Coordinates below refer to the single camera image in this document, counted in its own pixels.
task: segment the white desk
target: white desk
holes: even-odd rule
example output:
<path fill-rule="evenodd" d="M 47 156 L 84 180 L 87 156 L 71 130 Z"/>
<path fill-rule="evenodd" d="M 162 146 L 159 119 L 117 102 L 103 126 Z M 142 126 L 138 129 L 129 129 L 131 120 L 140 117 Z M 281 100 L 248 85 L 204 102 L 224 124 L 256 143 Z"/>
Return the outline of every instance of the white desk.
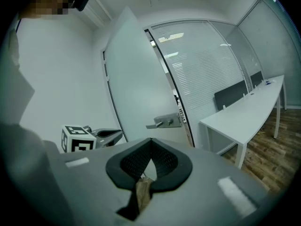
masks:
<path fill-rule="evenodd" d="M 264 80 L 252 92 L 241 98 L 225 110 L 219 111 L 200 122 L 207 126 L 209 148 L 212 144 L 211 130 L 224 135 L 238 144 L 235 165 L 241 168 L 247 143 L 255 136 L 265 123 L 277 102 L 277 120 L 274 138 L 277 138 L 280 122 L 280 91 L 283 86 L 286 110 L 286 91 L 284 75 Z"/>

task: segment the glass wall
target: glass wall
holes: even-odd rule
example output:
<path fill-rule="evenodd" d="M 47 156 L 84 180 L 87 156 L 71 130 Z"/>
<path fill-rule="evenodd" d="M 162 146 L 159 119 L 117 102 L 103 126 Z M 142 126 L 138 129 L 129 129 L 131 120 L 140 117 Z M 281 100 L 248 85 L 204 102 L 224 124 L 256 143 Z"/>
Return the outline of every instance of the glass wall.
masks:
<path fill-rule="evenodd" d="M 273 0 L 260 0 L 239 28 L 255 50 L 265 77 L 285 75 L 287 105 L 301 106 L 300 42 L 287 28 L 289 20 L 280 19 L 280 11 L 275 13 L 272 3 L 277 6 Z"/>
<path fill-rule="evenodd" d="M 262 72 L 262 67 L 250 43 L 237 26 L 218 22 L 211 22 L 211 24 L 224 37 L 227 45 L 232 49 L 243 71 L 248 91 L 252 91 L 253 85 L 250 76 L 259 71 Z"/>
<path fill-rule="evenodd" d="M 153 30 L 183 100 L 195 146 L 207 149 L 206 129 L 199 121 L 218 112 L 216 92 L 244 80 L 238 63 L 209 22 L 168 23 Z M 213 133 L 213 152 L 233 143 Z"/>
<path fill-rule="evenodd" d="M 291 36 L 296 50 L 301 57 L 301 35 L 294 24 L 293 20 L 282 6 L 279 0 L 263 0 L 275 13 L 275 15 L 280 19 L 287 32 Z"/>

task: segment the window blinds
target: window blinds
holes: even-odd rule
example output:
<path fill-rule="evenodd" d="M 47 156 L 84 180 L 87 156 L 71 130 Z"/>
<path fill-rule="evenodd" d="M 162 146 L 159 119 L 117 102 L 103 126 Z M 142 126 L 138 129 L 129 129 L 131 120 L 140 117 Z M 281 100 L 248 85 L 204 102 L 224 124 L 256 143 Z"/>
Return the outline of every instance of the window blinds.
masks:
<path fill-rule="evenodd" d="M 153 30 L 179 89 L 195 144 L 202 146 L 206 141 L 199 120 L 217 112 L 214 93 L 242 81 L 242 72 L 223 38 L 208 22 L 168 23 Z M 226 147 L 231 142 L 223 137 L 218 143 Z"/>

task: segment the black mesh holder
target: black mesh holder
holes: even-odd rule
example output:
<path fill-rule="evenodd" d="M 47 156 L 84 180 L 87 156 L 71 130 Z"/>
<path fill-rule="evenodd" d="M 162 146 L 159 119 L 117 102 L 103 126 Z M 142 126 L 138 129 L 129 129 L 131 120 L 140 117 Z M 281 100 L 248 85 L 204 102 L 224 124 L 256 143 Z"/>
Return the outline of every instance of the black mesh holder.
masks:
<path fill-rule="evenodd" d="M 177 189 L 192 171 L 187 155 L 155 138 L 145 139 L 112 156 L 106 164 L 106 171 L 117 187 L 134 191 L 151 159 L 156 167 L 157 180 L 151 184 L 150 194 Z"/>

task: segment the wooden floor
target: wooden floor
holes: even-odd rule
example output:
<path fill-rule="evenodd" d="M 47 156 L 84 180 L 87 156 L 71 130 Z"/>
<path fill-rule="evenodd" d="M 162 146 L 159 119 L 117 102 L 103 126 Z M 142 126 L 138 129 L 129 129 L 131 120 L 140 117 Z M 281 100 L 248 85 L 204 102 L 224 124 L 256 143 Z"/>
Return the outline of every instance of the wooden floor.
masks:
<path fill-rule="evenodd" d="M 286 189 L 301 160 L 301 110 L 280 111 L 277 139 L 273 138 L 276 110 L 248 143 L 242 170 L 258 180 L 271 193 Z M 222 157 L 235 162 L 237 146 Z"/>

